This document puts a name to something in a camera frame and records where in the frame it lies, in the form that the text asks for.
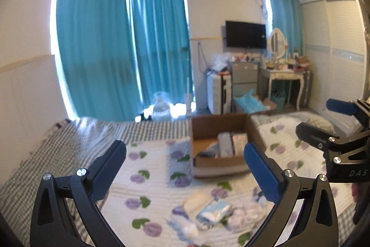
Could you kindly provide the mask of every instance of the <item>sliding wardrobe door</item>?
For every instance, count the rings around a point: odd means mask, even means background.
[[[330,73],[330,33],[324,0],[302,4],[305,55],[311,61],[313,82],[309,107],[325,109]]]
[[[330,28],[331,71],[328,98],[352,101],[364,97],[366,43],[358,0],[326,0]],[[349,129],[355,118],[326,111]]]

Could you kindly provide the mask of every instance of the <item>gray checkered blanket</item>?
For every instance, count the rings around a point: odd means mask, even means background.
[[[295,118],[332,131],[329,122],[310,113],[290,114]],[[279,116],[253,116],[257,126],[270,123]],[[133,141],[168,140],[189,136],[189,121],[114,123],[92,118],[81,118],[62,123],[56,131],[40,143],[36,152],[23,161],[19,169],[0,188],[0,211],[25,245],[30,246],[30,223],[33,204],[43,174],[54,176],[73,174],[80,167],[88,167],[101,156],[116,139]],[[88,234],[72,200],[68,200],[71,214],[83,240]],[[98,203],[101,208],[104,201]],[[339,217],[340,243],[354,228],[352,217],[355,206],[350,206]]]

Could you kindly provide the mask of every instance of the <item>plastic bag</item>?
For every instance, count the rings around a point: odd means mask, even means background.
[[[153,121],[171,121],[171,99],[167,92],[159,91],[154,94],[153,99]]]
[[[248,114],[253,114],[261,111],[266,111],[269,108],[262,104],[260,100],[257,100],[254,96],[254,89],[250,90],[249,93],[243,95],[240,98],[234,98],[236,103],[243,108],[243,111]]]
[[[229,62],[232,61],[231,53],[221,53],[215,55],[213,58],[213,66],[212,69],[217,72],[223,71],[225,68],[228,67]]]

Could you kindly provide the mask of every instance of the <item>television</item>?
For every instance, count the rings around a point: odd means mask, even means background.
[[[266,48],[266,26],[249,22],[226,22],[226,46],[236,48]]]

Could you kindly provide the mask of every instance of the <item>vanity table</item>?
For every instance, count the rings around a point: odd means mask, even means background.
[[[273,80],[290,80],[289,83],[289,93],[288,93],[288,103],[290,101],[290,95],[292,92],[292,81],[300,81],[298,99],[297,99],[297,111],[299,110],[299,103],[303,92],[303,85],[304,85],[304,78],[303,72],[301,71],[293,71],[291,69],[261,69],[260,73],[263,77],[269,79],[269,90],[268,90],[268,98],[271,98],[271,85]]]

